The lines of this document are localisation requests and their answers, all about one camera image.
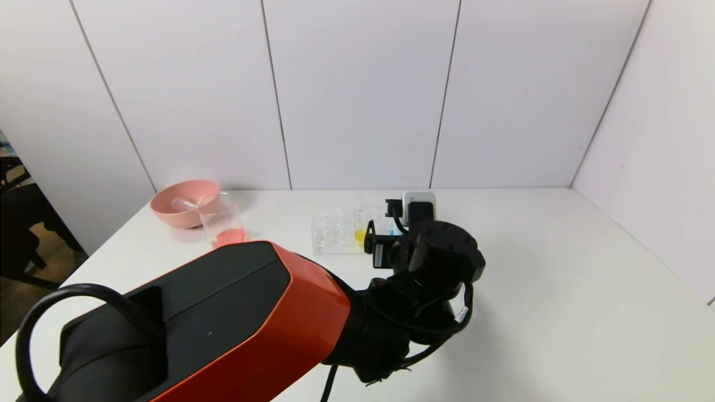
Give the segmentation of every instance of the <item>white wall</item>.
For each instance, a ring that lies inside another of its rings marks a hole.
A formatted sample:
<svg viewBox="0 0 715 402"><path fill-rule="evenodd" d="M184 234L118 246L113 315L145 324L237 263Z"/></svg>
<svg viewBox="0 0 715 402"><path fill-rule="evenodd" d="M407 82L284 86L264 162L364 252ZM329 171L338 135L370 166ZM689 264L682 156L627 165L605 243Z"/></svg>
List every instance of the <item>white wall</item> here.
<svg viewBox="0 0 715 402"><path fill-rule="evenodd" d="M76 0L158 189L290 188L260 0Z"/></svg>
<svg viewBox="0 0 715 402"><path fill-rule="evenodd" d="M0 1L0 128L88 253L154 194L68 1Z"/></svg>
<svg viewBox="0 0 715 402"><path fill-rule="evenodd" d="M463 0L433 187L567 187L647 0Z"/></svg>
<svg viewBox="0 0 715 402"><path fill-rule="evenodd" d="M714 18L712 0L653 1L573 185L705 301L715 297Z"/></svg>
<svg viewBox="0 0 715 402"><path fill-rule="evenodd" d="M459 0L265 0L293 188L427 188Z"/></svg>

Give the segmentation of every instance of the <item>black chair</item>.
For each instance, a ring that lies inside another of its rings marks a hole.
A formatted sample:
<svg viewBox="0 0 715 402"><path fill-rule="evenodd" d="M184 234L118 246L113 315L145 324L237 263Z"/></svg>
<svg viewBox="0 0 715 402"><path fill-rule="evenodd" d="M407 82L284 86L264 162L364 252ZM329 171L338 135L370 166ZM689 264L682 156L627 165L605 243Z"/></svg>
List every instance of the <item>black chair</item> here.
<svg viewBox="0 0 715 402"><path fill-rule="evenodd" d="M0 201L0 276L43 288L57 289L58 283L35 278L24 272L30 261L38 268L45 266L45 262L36 252L39 239L30 231L30 227L44 222L45 229L56 232L72 250L84 253L82 247L36 184L4 192Z"/></svg>

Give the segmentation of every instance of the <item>floor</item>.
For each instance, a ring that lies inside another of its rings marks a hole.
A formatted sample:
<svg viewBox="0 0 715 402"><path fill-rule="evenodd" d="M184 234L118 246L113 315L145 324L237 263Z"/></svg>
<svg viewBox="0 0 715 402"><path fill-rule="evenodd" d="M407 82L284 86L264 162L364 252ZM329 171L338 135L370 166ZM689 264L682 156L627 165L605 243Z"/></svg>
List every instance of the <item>floor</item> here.
<svg viewBox="0 0 715 402"><path fill-rule="evenodd" d="M36 269L32 275L64 282L77 268L74 251L55 232L45 230L42 223L30 230L40 239L37 253L47 263L44 269ZM0 345L17 330L27 310L49 292L48 289L0 278Z"/></svg>

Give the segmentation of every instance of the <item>white label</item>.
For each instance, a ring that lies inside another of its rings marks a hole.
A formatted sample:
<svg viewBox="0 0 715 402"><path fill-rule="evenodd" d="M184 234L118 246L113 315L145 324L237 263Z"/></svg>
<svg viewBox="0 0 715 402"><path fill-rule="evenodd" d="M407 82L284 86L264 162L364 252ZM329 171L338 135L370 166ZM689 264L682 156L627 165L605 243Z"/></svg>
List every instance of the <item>white label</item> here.
<svg viewBox="0 0 715 402"><path fill-rule="evenodd" d="M458 323L461 323L462 320L464 320L464 316L467 315L467 312L468 312L468 311L469 311L469 307L467 307L467 306L462 307L462 310L460 310L459 314L457 314L457 316L454 317L454 319L455 319Z"/></svg>
<svg viewBox="0 0 715 402"><path fill-rule="evenodd" d="M383 266L383 245L375 245L375 262L373 263L375 268L380 268Z"/></svg>

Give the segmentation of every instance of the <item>pink bowl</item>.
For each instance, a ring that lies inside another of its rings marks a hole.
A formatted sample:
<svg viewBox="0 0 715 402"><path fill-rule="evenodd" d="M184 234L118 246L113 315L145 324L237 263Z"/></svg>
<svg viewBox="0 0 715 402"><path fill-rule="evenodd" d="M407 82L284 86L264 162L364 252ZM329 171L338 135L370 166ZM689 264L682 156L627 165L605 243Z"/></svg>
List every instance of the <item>pink bowl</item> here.
<svg viewBox="0 0 715 402"><path fill-rule="evenodd" d="M189 229L201 226L198 212L196 210L177 212L173 208L172 202L181 197L193 203L200 201L202 209L211 209L218 202L216 195L219 191L219 184L213 180L189 180L158 192L149 202L149 206L163 223L177 229Z"/></svg>

